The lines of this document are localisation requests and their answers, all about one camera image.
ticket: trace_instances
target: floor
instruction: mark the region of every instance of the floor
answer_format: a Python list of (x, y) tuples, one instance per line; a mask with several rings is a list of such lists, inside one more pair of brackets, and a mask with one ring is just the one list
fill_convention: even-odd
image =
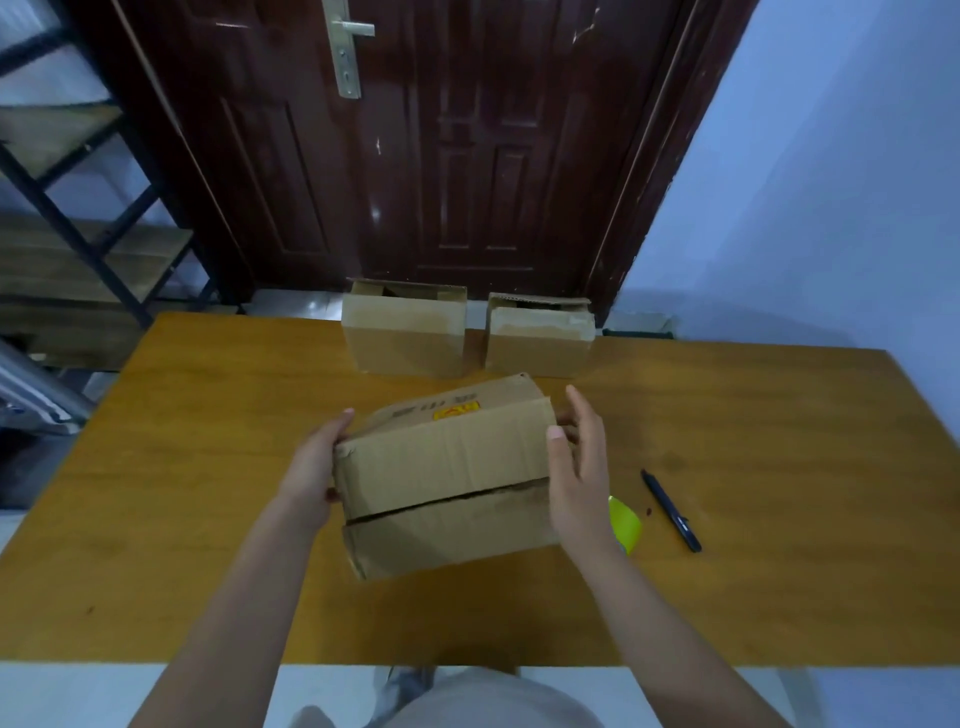
[[(339, 320), (341, 302), (336, 294), (260, 291), (249, 312), (256, 316)], [(483, 328), (485, 318), (484, 303), (470, 302), (468, 326)], [(669, 328), (671, 322), (663, 317), (641, 315), (612, 325), (626, 330), (661, 331)], [(111, 381), (111, 377), (98, 379), (96, 394), (102, 395)], [(53, 470), (53, 460), (35, 460), (38, 463), (34, 478), (42, 483)], [(29, 472), (30, 468), (24, 467), (21, 474)], [(22, 519), (23, 514), (0, 511), (0, 551)], [(0, 662), (0, 725), (124, 726), (162, 668), (163, 665)], [(383, 667), (284, 666), (277, 677), (267, 725), (286, 726), (299, 708), (315, 704), (338, 728), (363, 726), (372, 712), (373, 685), (379, 669)], [(744, 667), (740, 671), (787, 720), (800, 728), (960, 725), (960, 668)], [(626, 668), (525, 667), (521, 675), (574, 696), (608, 728), (659, 725)]]

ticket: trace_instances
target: wooden shelf board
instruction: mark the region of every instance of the wooden shelf board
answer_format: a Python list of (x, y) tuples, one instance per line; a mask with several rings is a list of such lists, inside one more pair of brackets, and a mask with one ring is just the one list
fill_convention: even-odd
[[(74, 220), (92, 240), (108, 223)], [(143, 301), (189, 243), (192, 231), (137, 225), (109, 252), (105, 261)], [(40, 217), (0, 215), (0, 294), (116, 303), (96, 273)]]
[[(162, 311), (186, 311), (189, 303), (151, 303)], [(211, 305), (203, 313), (235, 314), (236, 306)], [(0, 304), (0, 336), (22, 344), (37, 363), (57, 368), (119, 371), (133, 353), (144, 330), (118, 307)]]
[(0, 108), (0, 139), (37, 178), (121, 113), (111, 104)]

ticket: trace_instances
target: door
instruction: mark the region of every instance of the door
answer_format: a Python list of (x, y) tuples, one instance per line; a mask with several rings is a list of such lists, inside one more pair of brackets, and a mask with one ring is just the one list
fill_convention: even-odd
[(127, 0), (260, 285), (351, 276), (570, 295), (680, 0), (353, 0), (361, 96), (321, 0)]

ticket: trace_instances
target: black pen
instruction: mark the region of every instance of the black pen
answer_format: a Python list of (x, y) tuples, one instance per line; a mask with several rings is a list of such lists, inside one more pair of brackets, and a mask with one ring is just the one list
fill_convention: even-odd
[(657, 479), (653, 477), (653, 474), (641, 470), (640, 476), (643, 478), (643, 482), (647, 484), (647, 488), (650, 489), (650, 492), (654, 494), (654, 498), (657, 499), (660, 507), (666, 511), (666, 515), (670, 517), (670, 521), (677, 526), (677, 530), (680, 531), (680, 535), (684, 537), (684, 541), (686, 541), (686, 544), (690, 547), (690, 550), (694, 553), (704, 550), (704, 548), (700, 546), (700, 542), (697, 541), (697, 537), (693, 535), (693, 531), (690, 529), (690, 526), (687, 525), (687, 520), (680, 515), (680, 511), (677, 510), (677, 506), (673, 504), (670, 496), (666, 494), (666, 491), (663, 490), (663, 488), (657, 482)]

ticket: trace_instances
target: hand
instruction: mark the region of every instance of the hand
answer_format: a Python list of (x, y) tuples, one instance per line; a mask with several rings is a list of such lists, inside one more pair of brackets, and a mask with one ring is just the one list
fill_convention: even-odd
[[(546, 430), (550, 458), (550, 521), (580, 571), (596, 559), (622, 553), (610, 524), (610, 476), (603, 420), (571, 384), (571, 416)], [(576, 461), (567, 438), (576, 447)]]
[(352, 421), (353, 410), (346, 409), (307, 435), (280, 481), (279, 496), (288, 498), (304, 522), (316, 530), (330, 518), (330, 502), (337, 499), (336, 491), (327, 488), (333, 472), (333, 446), (343, 439)]

